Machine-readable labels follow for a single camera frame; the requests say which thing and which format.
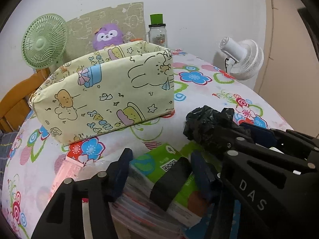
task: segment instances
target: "purple plush toy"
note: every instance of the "purple plush toy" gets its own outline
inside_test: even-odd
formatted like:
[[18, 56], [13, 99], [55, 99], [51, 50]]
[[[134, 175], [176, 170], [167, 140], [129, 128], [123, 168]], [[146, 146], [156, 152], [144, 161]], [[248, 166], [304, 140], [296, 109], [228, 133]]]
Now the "purple plush toy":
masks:
[[113, 23], [105, 24], [98, 32], [95, 33], [93, 39], [93, 48], [101, 50], [111, 45], [123, 44], [123, 32]]

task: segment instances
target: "blue flower print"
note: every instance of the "blue flower print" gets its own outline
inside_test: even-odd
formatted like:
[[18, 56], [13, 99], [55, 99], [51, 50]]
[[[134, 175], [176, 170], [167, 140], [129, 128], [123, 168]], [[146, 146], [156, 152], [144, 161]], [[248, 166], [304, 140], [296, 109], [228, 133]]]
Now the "blue flower print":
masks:
[[258, 127], [268, 128], [267, 122], [264, 121], [261, 117], [256, 115], [254, 118], [254, 125]]
[[178, 55], [178, 56], [180, 56], [180, 55], [184, 56], [184, 55], [186, 55], [186, 54], [187, 54], [187, 52], [184, 52], [184, 51], [181, 50], [181, 49], [176, 49], [175, 51], [172, 51], [172, 55], [173, 55], [173, 56], [176, 56], [176, 55]]
[[34, 143], [38, 137], [39, 137], [39, 132], [38, 132], [38, 129], [37, 129], [37, 130], [35, 130], [35, 131], [31, 134], [31, 136], [29, 137], [28, 143], [29, 143], [29, 144]]
[[180, 72], [179, 76], [181, 78], [181, 81], [193, 82], [200, 85], [206, 85], [208, 82], [212, 81], [210, 77], [204, 76], [201, 72], [198, 71]]
[[33, 111], [33, 110], [31, 110], [31, 111], [29, 112], [29, 114], [27, 115], [26, 120], [27, 120], [27, 119], [29, 119], [29, 118], [31, 118], [31, 117], [32, 117], [32, 115], [33, 115], [33, 113], [34, 113], [34, 111]]
[[238, 113], [235, 112], [234, 117], [233, 117], [233, 121], [234, 121], [237, 125], [239, 125], [239, 121], [240, 121], [240, 120], [245, 121], [245, 118], [243, 117], [243, 115], [238, 114]]
[[46, 139], [50, 135], [49, 132], [44, 128], [44, 126], [40, 127], [39, 133], [41, 134], [41, 140]]
[[9, 153], [10, 158], [12, 158], [15, 155], [16, 150], [17, 150], [16, 148], [14, 148], [13, 150], [10, 150], [10, 153]]
[[104, 151], [105, 146], [94, 137], [85, 141], [81, 149], [83, 151], [82, 155], [87, 155], [88, 160], [93, 159], [93, 161], [96, 161]]
[[186, 99], [186, 96], [182, 93], [175, 93], [174, 94], [174, 100], [178, 102], [182, 102]]
[[184, 66], [183, 69], [191, 72], [191, 71], [198, 71], [199, 68], [198, 67], [195, 67], [195, 66]]
[[26, 219], [26, 216], [24, 215], [24, 213], [20, 214], [20, 223], [23, 227], [27, 226], [27, 219]]

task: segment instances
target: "wooden bed frame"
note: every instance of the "wooden bed frame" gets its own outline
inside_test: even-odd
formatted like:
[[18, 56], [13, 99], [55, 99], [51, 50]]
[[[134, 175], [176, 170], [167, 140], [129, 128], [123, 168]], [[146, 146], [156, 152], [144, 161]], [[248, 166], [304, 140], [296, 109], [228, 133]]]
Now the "wooden bed frame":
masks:
[[48, 78], [48, 68], [15, 85], [0, 101], [0, 129], [4, 132], [17, 131], [30, 112], [28, 99]]

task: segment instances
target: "red flower print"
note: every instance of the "red flower print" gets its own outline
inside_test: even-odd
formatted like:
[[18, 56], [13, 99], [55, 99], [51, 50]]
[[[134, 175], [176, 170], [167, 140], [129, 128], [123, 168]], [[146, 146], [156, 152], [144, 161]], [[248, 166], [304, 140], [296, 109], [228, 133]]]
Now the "red flower print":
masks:
[[7, 209], [7, 211], [3, 210], [3, 216], [6, 220], [8, 220], [9, 217], [9, 210]]
[[11, 228], [16, 235], [20, 235], [19, 229], [17, 229], [15, 222], [11, 221]]
[[20, 204], [20, 201], [21, 201], [21, 194], [20, 194], [20, 192], [18, 191], [18, 192], [16, 193], [16, 202], [17, 202], [18, 204]]
[[20, 213], [21, 213], [20, 205], [18, 202], [15, 201], [12, 205], [12, 216], [17, 221], [18, 224], [20, 223]]
[[242, 98], [238, 98], [238, 99], [236, 99], [236, 102], [240, 105], [240, 106], [246, 106], [246, 107], [248, 107], [249, 106], [249, 104], [244, 100], [244, 99], [242, 99]]
[[18, 132], [17, 136], [16, 136], [16, 140], [19, 140], [22, 138], [22, 133], [24, 132], [23, 129], [20, 129], [20, 131]]
[[173, 117], [174, 114], [175, 114], [175, 110], [173, 110], [171, 113], [161, 116], [161, 118], [168, 119], [170, 117]]
[[79, 156], [83, 153], [81, 146], [83, 144], [83, 141], [75, 142], [71, 145], [69, 145], [69, 151], [67, 153], [67, 156], [74, 159], [78, 159]]
[[227, 74], [225, 71], [220, 70], [220, 69], [219, 69], [218, 71], [219, 71], [220, 73], [222, 73], [224, 77], [229, 78], [229, 79], [236, 80], [235, 77], [231, 76], [230, 74]]
[[253, 121], [251, 121], [250, 119], [247, 119], [247, 118], [245, 120], [241, 119], [240, 121], [238, 121], [238, 124], [240, 125], [243, 122], [246, 122], [246, 123], [249, 123], [249, 124], [254, 124]]

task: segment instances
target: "white wall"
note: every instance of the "white wall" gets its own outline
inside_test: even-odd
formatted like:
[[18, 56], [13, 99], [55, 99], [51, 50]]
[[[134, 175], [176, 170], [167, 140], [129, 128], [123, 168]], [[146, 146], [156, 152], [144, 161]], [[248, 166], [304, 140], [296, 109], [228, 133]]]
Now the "white wall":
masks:
[[[223, 36], [264, 45], [265, 0], [23, 0], [0, 33], [0, 100], [33, 73], [22, 59], [21, 40], [38, 16], [56, 13], [68, 21], [99, 8], [136, 1], [144, 2], [146, 26], [150, 14], [163, 13], [169, 47], [183, 48], [218, 67], [224, 67], [224, 55], [217, 52]], [[250, 88], [254, 84], [248, 81]]]

